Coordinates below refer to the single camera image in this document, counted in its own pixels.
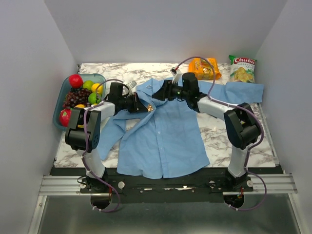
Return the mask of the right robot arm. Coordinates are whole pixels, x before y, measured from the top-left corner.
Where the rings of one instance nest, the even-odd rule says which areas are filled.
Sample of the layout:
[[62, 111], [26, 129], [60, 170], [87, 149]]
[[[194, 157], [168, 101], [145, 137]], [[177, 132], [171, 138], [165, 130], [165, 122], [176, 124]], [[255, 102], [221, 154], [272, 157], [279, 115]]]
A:
[[264, 130], [249, 104], [234, 105], [201, 92], [193, 73], [176, 74], [173, 80], [165, 80], [152, 97], [161, 101], [184, 100], [190, 109], [224, 121], [232, 144], [231, 161], [223, 179], [224, 187], [230, 191], [252, 187], [247, 164], [251, 149], [263, 141]]

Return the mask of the light blue button shirt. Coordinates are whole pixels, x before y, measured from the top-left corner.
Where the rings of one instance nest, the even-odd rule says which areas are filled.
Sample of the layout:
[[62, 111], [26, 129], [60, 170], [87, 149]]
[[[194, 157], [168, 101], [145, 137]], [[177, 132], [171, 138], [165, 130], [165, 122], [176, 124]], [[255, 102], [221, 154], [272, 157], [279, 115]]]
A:
[[186, 102], [152, 98], [163, 84], [150, 79], [137, 87], [140, 101], [152, 111], [120, 111], [100, 133], [97, 147], [106, 160], [118, 143], [117, 171], [150, 179], [185, 176], [209, 165], [196, 112]]

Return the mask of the red orange leaf brooch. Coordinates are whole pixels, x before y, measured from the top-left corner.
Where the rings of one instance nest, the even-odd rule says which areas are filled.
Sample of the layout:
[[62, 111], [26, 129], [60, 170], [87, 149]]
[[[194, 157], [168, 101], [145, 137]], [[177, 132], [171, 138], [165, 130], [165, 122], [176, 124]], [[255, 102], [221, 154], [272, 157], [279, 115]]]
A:
[[148, 105], [148, 112], [152, 112], [154, 109], [153, 109], [153, 107], [152, 107], [152, 105]]

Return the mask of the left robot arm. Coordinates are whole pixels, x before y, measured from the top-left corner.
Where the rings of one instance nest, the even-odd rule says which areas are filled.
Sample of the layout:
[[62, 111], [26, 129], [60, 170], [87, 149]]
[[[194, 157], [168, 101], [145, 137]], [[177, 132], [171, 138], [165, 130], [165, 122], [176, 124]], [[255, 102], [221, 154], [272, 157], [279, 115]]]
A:
[[65, 133], [65, 143], [71, 146], [82, 159], [86, 176], [92, 178], [91, 186], [98, 192], [104, 192], [108, 180], [104, 178], [105, 166], [101, 163], [97, 146], [100, 138], [101, 122], [118, 112], [146, 113], [148, 108], [139, 100], [137, 83], [123, 83], [118, 79], [109, 79], [110, 91], [107, 95], [95, 91], [95, 103], [90, 107], [74, 108]]

